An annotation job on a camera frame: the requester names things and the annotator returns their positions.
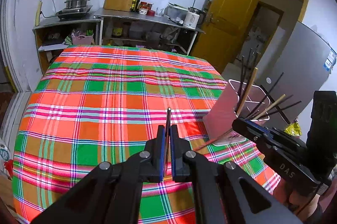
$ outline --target black device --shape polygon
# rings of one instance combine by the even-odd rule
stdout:
[[[192,182],[197,224],[301,223],[234,162],[214,163],[192,151],[170,117],[168,109],[166,128],[158,127],[144,151],[116,165],[100,163],[31,223],[137,223],[143,182],[163,180],[169,148],[173,180]]]
[[[337,164],[337,95],[315,91],[306,144],[276,128],[268,129],[238,118],[233,130],[255,142],[263,161],[302,196],[323,194]]]

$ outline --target human hand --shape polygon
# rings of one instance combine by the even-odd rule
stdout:
[[[301,196],[298,192],[293,191],[287,182],[281,178],[281,181],[276,186],[273,197],[276,198],[280,203],[282,203],[287,208],[289,204],[291,204],[292,208],[296,208],[293,213],[297,215],[299,211],[301,211],[297,217],[304,221],[308,217],[310,217],[316,210],[318,205],[319,195],[315,195],[315,197],[311,200],[312,196]]]

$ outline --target yellow door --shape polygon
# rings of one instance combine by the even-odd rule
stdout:
[[[207,60],[221,74],[233,62],[258,0],[213,0],[192,56]]]

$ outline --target white kettle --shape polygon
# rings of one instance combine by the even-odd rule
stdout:
[[[201,20],[199,20],[200,14],[203,14],[203,17]],[[192,7],[188,8],[188,12],[186,14],[186,18],[184,21],[184,26],[195,29],[198,24],[203,23],[205,19],[205,15],[206,15],[205,11],[201,11],[197,8],[192,8]]]

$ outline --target yellow plastic bag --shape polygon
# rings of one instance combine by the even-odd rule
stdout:
[[[297,119],[294,121],[294,123],[289,125],[284,131],[287,134],[292,135],[292,136],[296,136],[296,137],[302,136],[302,131],[301,131],[300,125],[297,122]]]

